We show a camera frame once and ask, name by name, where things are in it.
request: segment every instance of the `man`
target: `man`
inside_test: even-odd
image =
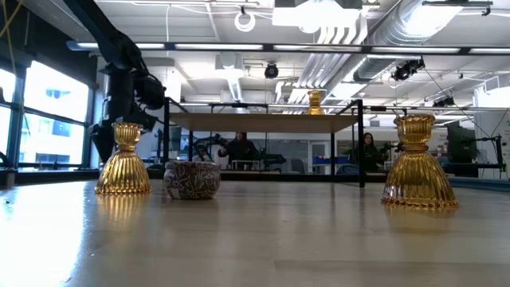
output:
[[[229,156],[229,165],[233,160],[255,160],[257,159],[257,149],[253,142],[247,140],[245,132],[236,133],[235,140],[231,141],[227,148],[222,147],[218,151],[220,157]],[[237,169],[245,169],[245,165],[251,167],[249,163],[238,163]]]

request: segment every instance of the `woman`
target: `woman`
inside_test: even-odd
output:
[[[220,157],[229,156],[229,164],[233,160],[255,160],[257,158],[257,149],[255,145],[247,140],[245,132],[236,133],[235,140],[231,141],[227,147],[222,147],[218,151]],[[244,169],[243,163],[237,164],[237,169]]]
[[[365,153],[364,167],[365,171],[368,172],[377,172],[379,171],[378,164],[384,164],[383,155],[379,152],[379,150],[374,145],[374,137],[371,133],[366,132],[363,135],[363,151]],[[355,164],[359,165],[359,153],[358,148],[355,148],[353,158],[355,159]]]

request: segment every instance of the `wooden tabletop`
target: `wooden tabletop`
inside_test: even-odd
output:
[[[170,120],[196,132],[332,133],[356,123],[356,116],[171,113]]]

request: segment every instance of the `ribbed glass vase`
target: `ribbed glass vase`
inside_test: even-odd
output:
[[[431,115],[395,119],[404,152],[388,175],[383,202],[423,207],[458,206],[445,172],[426,151],[434,120]]]
[[[114,123],[119,150],[110,157],[97,182],[97,194],[133,194],[151,192],[149,174],[135,152],[140,141],[140,125]]]

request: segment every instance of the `security camera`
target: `security camera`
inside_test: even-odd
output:
[[[265,68],[264,76],[266,79],[274,79],[278,77],[278,68],[276,63],[269,63]]]

